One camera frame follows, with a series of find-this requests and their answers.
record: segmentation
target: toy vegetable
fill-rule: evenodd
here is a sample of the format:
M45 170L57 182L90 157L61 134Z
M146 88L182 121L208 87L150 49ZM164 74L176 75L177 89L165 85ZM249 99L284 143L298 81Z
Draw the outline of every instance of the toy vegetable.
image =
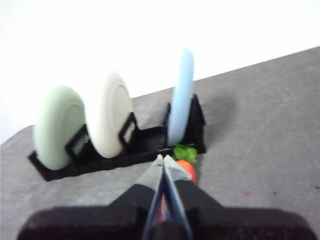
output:
M175 147L173 148L173 154L176 162L189 173L191 180L195 183L196 171L194 164L197 162L195 159L197 156L197 150L190 146L175 144Z

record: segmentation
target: gray table surface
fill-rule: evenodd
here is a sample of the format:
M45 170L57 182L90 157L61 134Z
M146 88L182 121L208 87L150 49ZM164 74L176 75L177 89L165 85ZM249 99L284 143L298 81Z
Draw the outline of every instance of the gray table surface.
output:
M297 212L320 237L320 47L196 81L194 91L207 121L198 185L225 206ZM139 126L159 125L171 97L135 98ZM35 211L109 204L150 165L45 182L26 158L32 150L32 126L1 145L3 240Z

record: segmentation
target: orange carrot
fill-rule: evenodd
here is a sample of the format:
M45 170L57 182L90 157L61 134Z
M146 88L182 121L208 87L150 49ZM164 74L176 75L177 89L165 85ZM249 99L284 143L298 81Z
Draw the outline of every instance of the orange carrot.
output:
M180 159L180 160L177 160L176 161L184 170L187 171L187 173L190 175L191 177L191 180L192 182L196 182L196 171L195 171L195 168L194 166L186 161L186 160L183 160L183 159Z

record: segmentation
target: plate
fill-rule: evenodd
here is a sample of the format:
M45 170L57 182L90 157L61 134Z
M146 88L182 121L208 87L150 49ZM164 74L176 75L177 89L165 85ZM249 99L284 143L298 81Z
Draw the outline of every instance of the plate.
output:
M65 146L84 124L85 108L80 96L65 85L54 88L44 99L33 129L39 161L51 170L66 167L71 158ZM83 145L81 139L74 152L79 153Z
M194 86L194 56L184 48L179 71L179 80L174 88L168 120L167 143L168 146L180 143L186 132L192 93Z
M114 158L123 150L118 134L133 111L127 86L119 74L112 71L94 87L92 97L85 102L88 134L96 151L104 158ZM125 134L130 141L134 125Z

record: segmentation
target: dish rack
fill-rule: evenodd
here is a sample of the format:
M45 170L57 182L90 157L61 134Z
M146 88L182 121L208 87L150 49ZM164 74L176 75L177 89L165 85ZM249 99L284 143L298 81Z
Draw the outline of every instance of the dish rack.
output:
M51 170L46 168L38 160L37 153L35 151L33 151L28 158L46 181L152 162L156 159L158 154L171 155L173 153L173 148L168 147L167 144L167 126L170 109L171 106L170 103L168 103L162 125L147 129L139 128L135 114L131 112L118 134L123 151L117 157L105 158L99 155L91 143L87 127L84 124L65 146L65 150L71 158L69 165L65 168L60 170ZM134 124L135 128L132 132L130 141L127 142L125 134L132 124ZM199 154L205 153L205 124L206 122L202 108L199 104L198 96L194 94L191 101L187 128L184 138L180 144L197 149ZM79 154L75 154L74 147L79 141L83 141L84 136L84 147Z

